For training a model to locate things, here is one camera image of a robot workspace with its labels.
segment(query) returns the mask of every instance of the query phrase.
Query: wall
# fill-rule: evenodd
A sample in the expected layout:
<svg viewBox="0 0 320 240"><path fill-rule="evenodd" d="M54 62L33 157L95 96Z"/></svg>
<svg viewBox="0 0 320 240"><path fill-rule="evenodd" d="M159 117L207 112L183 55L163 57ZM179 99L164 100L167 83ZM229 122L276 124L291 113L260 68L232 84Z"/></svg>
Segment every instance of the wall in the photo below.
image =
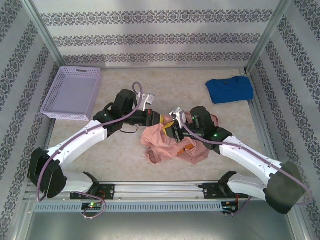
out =
<svg viewBox="0 0 320 240"><path fill-rule="evenodd" d="M34 0L69 65L245 67L279 0Z"/></svg>
<svg viewBox="0 0 320 240"><path fill-rule="evenodd" d="M40 108L58 66L19 0L0 2L0 240L21 205L31 152L51 121Z"/></svg>
<svg viewBox="0 0 320 240"><path fill-rule="evenodd" d="M320 1L294 0L250 73L280 161L295 163L314 202L303 208L320 239Z"/></svg>

